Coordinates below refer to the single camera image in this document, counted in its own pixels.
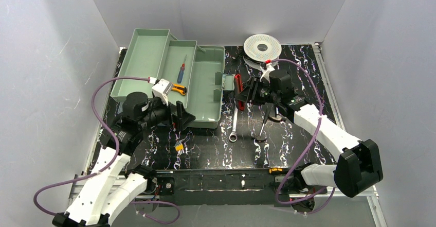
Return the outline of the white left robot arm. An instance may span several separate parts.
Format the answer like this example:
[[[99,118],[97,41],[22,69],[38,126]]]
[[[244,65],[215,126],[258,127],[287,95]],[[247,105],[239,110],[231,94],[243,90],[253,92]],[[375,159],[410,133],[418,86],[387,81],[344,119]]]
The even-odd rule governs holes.
[[[63,213],[57,213],[54,226],[110,226],[119,213],[137,195],[145,192],[157,172],[138,165],[126,173],[126,180],[112,193],[111,188],[122,168],[130,161],[136,147],[143,141],[144,130],[165,124],[176,131],[185,130],[196,117],[187,112],[181,101],[165,104],[161,98],[149,98],[142,92],[128,94],[122,112],[110,124],[109,139],[100,150],[82,190]]]

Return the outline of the orange utility knife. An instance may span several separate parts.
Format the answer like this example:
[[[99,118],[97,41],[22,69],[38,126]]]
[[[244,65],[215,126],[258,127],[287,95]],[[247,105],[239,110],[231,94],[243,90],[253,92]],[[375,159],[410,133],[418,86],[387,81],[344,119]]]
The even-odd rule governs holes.
[[[187,88],[182,85],[174,84],[172,85],[171,91],[177,92],[181,94],[182,96],[185,96],[187,93]]]

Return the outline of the red black utility knife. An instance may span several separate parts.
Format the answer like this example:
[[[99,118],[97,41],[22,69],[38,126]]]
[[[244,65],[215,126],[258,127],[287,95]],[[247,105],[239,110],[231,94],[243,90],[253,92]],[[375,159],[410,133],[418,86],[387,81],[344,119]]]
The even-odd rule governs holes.
[[[234,99],[236,102],[236,107],[239,111],[244,111],[245,104],[243,101],[237,99],[239,93],[243,90],[243,83],[240,74],[235,74],[234,76]]]

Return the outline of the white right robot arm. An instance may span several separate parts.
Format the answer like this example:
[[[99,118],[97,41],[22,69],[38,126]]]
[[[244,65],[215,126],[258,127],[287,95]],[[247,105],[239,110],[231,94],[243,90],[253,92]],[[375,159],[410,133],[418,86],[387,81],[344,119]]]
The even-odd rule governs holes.
[[[320,115],[314,104],[295,92],[287,71],[272,71],[268,79],[251,77],[237,89],[236,100],[258,106],[273,104],[291,123],[315,134],[315,139],[334,157],[335,165],[297,166],[284,181],[291,190],[330,186],[353,198],[383,180],[377,143],[371,139],[363,141]]]

